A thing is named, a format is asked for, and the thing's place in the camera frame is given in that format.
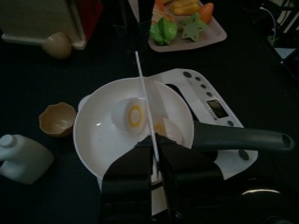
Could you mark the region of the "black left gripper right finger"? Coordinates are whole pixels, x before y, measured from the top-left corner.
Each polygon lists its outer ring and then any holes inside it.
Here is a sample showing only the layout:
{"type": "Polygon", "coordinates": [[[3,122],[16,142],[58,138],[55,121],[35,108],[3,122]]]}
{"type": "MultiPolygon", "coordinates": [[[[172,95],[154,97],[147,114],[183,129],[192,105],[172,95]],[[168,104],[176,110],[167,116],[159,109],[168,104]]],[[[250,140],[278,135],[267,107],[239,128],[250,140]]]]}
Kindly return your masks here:
{"type": "Polygon", "coordinates": [[[158,150],[170,222],[183,224],[191,210],[218,207],[223,174],[206,155],[164,136],[158,137],[158,150]]]}

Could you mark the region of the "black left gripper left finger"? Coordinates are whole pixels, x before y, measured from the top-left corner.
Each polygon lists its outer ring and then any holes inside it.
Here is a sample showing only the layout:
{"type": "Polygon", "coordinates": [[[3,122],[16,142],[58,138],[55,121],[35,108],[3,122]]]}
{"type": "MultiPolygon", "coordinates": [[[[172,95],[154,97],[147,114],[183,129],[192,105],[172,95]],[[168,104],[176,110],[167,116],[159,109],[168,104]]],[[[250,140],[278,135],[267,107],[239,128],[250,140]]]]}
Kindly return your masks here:
{"type": "Polygon", "coordinates": [[[151,223],[151,169],[152,140],[147,136],[107,169],[99,224],[151,223]]]}

